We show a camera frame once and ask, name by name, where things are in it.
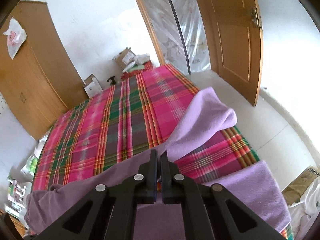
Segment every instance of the metal rivet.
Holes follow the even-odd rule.
[[[222,190],[223,190],[223,187],[222,187],[221,184],[213,184],[213,185],[212,185],[212,189],[213,189],[214,191],[222,191]]]
[[[133,178],[135,180],[143,180],[143,175],[142,174],[136,174]]]
[[[183,176],[182,174],[176,174],[176,175],[174,176],[174,178],[175,178],[176,180],[183,180],[183,179],[184,179],[184,176]]]
[[[99,184],[96,186],[96,191],[101,192],[101,191],[104,191],[105,189],[106,189],[106,186],[103,184]]]

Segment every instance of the tiled floor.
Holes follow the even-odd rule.
[[[219,99],[236,111],[237,127],[265,160],[283,190],[305,168],[316,165],[310,152],[288,122],[263,98],[253,107],[215,72],[188,76],[199,88],[212,86]]]

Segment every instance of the white cloth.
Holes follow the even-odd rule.
[[[301,240],[320,212],[320,177],[316,178],[301,196],[300,202],[288,207],[295,240]]]

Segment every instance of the white box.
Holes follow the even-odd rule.
[[[94,75],[90,75],[84,83],[86,84],[84,90],[87,92],[89,98],[92,98],[103,91]]]

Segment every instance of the plastic bag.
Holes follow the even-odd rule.
[[[29,157],[27,160],[27,169],[32,176],[35,175],[37,163],[38,158],[34,156]]]
[[[21,47],[22,43],[27,38],[26,31],[22,29],[19,22],[12,18],[9,22],[9,29],[3,33],[3,35],[7,35],[7,46],[8,52],[11,59],[17,54],[19,48]]]
[[[150,60],[150,54],[136,55],[133,59],[137,65],[143,65]]]

